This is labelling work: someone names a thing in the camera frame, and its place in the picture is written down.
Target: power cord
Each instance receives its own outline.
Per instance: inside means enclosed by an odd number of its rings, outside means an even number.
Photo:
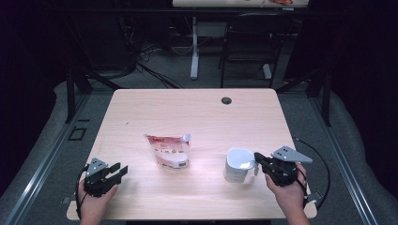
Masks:
[[[305,141],[303,141],[301,139],[295,138],[293,136],[292,136],[292,139],[294,141],[298,142],[298,143],[303,143],[304,145],[306,145],[309,148],[313,149],[318,154],[318,156],[321,158],[321,160],[323,161],[323,163],[325,165],[325,168],[326,168],[326,171],[327,171],[327,174],[328,174],[328,185],[327,185],[326,191],[325,191],[325,193],[323,195],[323,198],[322,198],[321,202],[316,206],[316,209],[319,210],[321,208],[322,204],[325,202],[325,199],[328,197],[329,189],[330,189],[330,169],[329,169],[328,163],[321,156],[321,154],[314,147],[312,147],[310,144],[306,143]]]
[[[82,204],[85,199],[85,196],[87,195],[87,193],[85,193],[84,197],[82,198],[82,201],[80,202],[80,200],[79,200],[79,184],[80,184],[80,178],[82,177],[82,174],[84,172],[86,172],[87,170],[88,170],[88,165],[86,165],[84,168],[82,168],[82,170],[79,172],[79,175],[77,176],[77,179],[76,179],[75,200],[76,200],[76,212],[77,212],[77,216],[79,217],[79,219],[82,219],[81,208],[82,208]]]
[[[180,83],[176,82],[175,80],[173,80],[171,77],[166,76],[164,74],[160,74],[159,72],[155,72],[152,69],[144,66],[141,63],[137,63],[138,66],[140,66],[143,70],[145,70],[146,72],[148,72],[150,75],[152,75],[153,77],[155,77],[156,79],[160,80],[161,83],[163,83],[163,85],[167,88],[172,87],[172,88],[184,88]]]

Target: gray carpet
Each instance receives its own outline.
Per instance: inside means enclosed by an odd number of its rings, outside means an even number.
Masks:
[[[283,85],[283,63],[288,61],[288,50],[283,55],[281,69],[275,80],[275,87]],[[217,70],[219,56],[214,49],[201,49],[199,65],[199,79],[190,79],[191,54],[180,55],[173,52],[155,51],[148,62],[149,68],[173,77],[185,88],[214,88],[219,87],[220,71]],[[164,88],[163,84],[136,69],[129,76],[112,79],[113,82],[127,88]],[[51,166],[50,172],[43,180],[42,187],[34,196],[31,204],[26,206],[26,214],[22,214],[21,224],[77,224],[66,218],[67,203],[62,203],[67,198],[72,198],[76,176],[84,166],[100,123],[106,112],[112,96],[112,90],[103,84],[91,81],[94,92],[89,97],[79,96],[81,105],[78,114],[70,125],[65,125],[67,118],[66,85],[60,84],[55,88],[57,103],[53,114],[43,129],[37,144],[13,183],[0,201],[0,223],[5,224],[8,216],[13,215],[13,209],[23,195],[24,189],[39,168],[40,163],[46,158],[49,151],[58,147],[59,154]],[[317,217],[312,219],[312,224],[366,224],[366,219],[358,210],[357,203],[353,201],[349,182],[344,180],[342,170],[339,168],[338,159],[333,153],[328,133],[323,122],[317,116],[318,110],[314,107],[318,99],[308,99],[303,94],[305,83],[296,87],[292,92],[280,94],[280,102],[287,124],[293,136],[302,139],[316,148],[327,161],[331,171],[329,196],[318,211]],[[369,203],[375,219],[370,224],[398,224],[398,203],[383,187],[381,187],[367,166],[363,155],[363,145],[360,135],[351,117],[344,108],[344,104],[332,95],[330,121],[332,132],[335,134],[352,173],[358,179],[360,190]],[[80,141],[68,141],[73,129],[85,130]],[[78,132],[71,138],[79,138]],[[65,137],[58,142],[59,136]],[[307,169],[308,180],[312,191],[324,193],[327,187],[327,174],[325,165],[318,155],[306,145],[296,142],[297,149],[303,154],[314,159],[312,164],[304,165]],[[104,221],[103,224],[124,224],[124,221]],[[273,220],[272,224],[286,224],[284,219]]]

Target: black cable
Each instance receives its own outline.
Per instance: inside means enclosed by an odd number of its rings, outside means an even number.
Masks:
[[[299,143],[303,143],[303,144],[307,145],[308,147],[310,147],[311,149],[313,149],[313,150],[318,154],[318,156],[322,159],[322,161],[323,161],[323,163],[324,163],[324,165],[325,165],[326,171],[327,171],[327,173],[328,173],[328,185],[327,185],[326,191],[325,191],[325,193],[324,193],[324,195],[323,195],[323,198],[322,198],[321,202],[319,203],[319,205],[316,206],[316,209],[319,210],[320,207],[322,206],[322,204],[324,203],[325,199],[328,197],[329,189],[330,189],[330,169],[329,169],[328,163],[327,163],[327,162],[325,161],[325,159],[321,156],[321,154],[320,154],[314,147],[312,147],[310,144],[308,144],[308,143],[306,143],[305,141],[302,141],[302,140],[300,140],[300,139],[298,139],[298,138],[295,138],[295,137],[293,137],[293,136],[292,136],[292,139],[293,139],[294,141],[299,142]]]
[[[149,62],[150,55],[152,52],[156,50],[155,46],[153,44],[148,44],[148,47],[144,47],[141,52],[138,54],[138,57],[141,61],[143,62]]]
[[[113,75],[100,75],[100,76],[103,77],[103,78],[105,78],[105,79],[107,79],[107,80],[112,80],[112,79],[117,79],[117,78],[126,77],[126,76],[128,76],[129,74],[131,74],[134,70],[135,70],[135,68],[134,68],[134,67],[131,67],[131,68],[127,68],[127,69],[125,69],[125,70],[123,70],[123,71],[121,71],[120,73],[117,73],[117,74],[113,74]],[[90,77],[89,75],[85,75],[85,77],[86,77],[87,79],[94,79],[94,80],[95,80],[95,78],[92,78],[92,77]]]
[[[150,75],[152,75],[153,77],[157,78],[158,80],[160,80],[165,87],[171,86],[173,88],[184,88],[180,83],[176,82],[175,80],[173,80],[171,77],[168,77],[164,74],[160,74],[158,72],[153,71],[152,69],[144,66],[141,63],[137,63],[138,66],[140,66],[143,70],[145,70],[146,72],[148,72]]]
[[[304,192],[304,203],[302,205],[302,208],[305,208],[305,205],[307,205],[308,202],[307,177],[305,176],[304,172],[302,172],[301,169],[298,168],[298,171],[301,173],[302,177],[304,178],[304,185],[301,183],[301,181],[298,178],[296,178],[296,181],[301,186],[302,191]]]
[[[79,184],[80,184],[80,178],[82,177],[82,174],[84,172],[86,172],[87,170],[88,170],[88,165],[86,165],[84,168],[82,168],[82,170],[79,172],[79,175],[77,176],[77,179],[76,179],[75,200],[76,200],[76,212],[77,212],[77,216],[79,218],[82,218],[82,214],[81,214],[80,209],[82,207],[82,203],[83,203],[83,200],[85,198],[85,195],[87,194],[87,193],[85,193],[82,201],[80,202],[79,201]]]

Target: human hand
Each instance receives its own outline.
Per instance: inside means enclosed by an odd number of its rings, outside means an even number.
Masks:
[[[81,224],[100,224],[106,212],[108,202],[117,192],[118,185],[113,186],[106,194],[101,197],[93,197],[84,191],[84,180],[79,183],[79,201],[82,203],[80,211],[82,215]]]
[[[297,163],[297,168],[302,172],[298,172],[298,180],[306,187],[304,167]],[[266,174],[267,187],[275,194],[278,205],[283,210],[290,225],[292,224],[310,224],[302,207],[304,201],[304,192],[298,182],[294,182],[289,186],[279,187],[272,181],[271,177]]]

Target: white desk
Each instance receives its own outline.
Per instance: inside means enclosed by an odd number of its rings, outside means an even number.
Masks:
[[[268,0],[173,0],[173,7],[176,8],[306,8],[309,0],[293,0],[293,4],[289,6],[282,6],[280,4],[272,3]],[[196,17],[192,20],[192,62],[191,62],[191,79],[196,80],[198,78],[199,68],[199,52],[197,45],[198,38],[198,23]],[[212,34],[208,34],[207,37],[214,37]],[[263,71],[266,78],[270,78],[271,72],[269,66],[265,65]]]
[[[232,103],[222,104],[224,97]],[[186,133],[191,134],[190,165],[181,171],[158,166],[144,134]],[[283,145],[294,147],[272,89],[117,90],[87,162],[99,158],[129,165],[106,219],[284,218],[261,171],[244,184],[223,178],[230,148],[270,156]],[[72,202],[69,219],[78,219],[75,210]],[[316,215],[313,203],[305,213]]]
[[[309,0],[293,0],[293,4],[282,6],[266,0],[173,0],[180,8],[306,8]]]

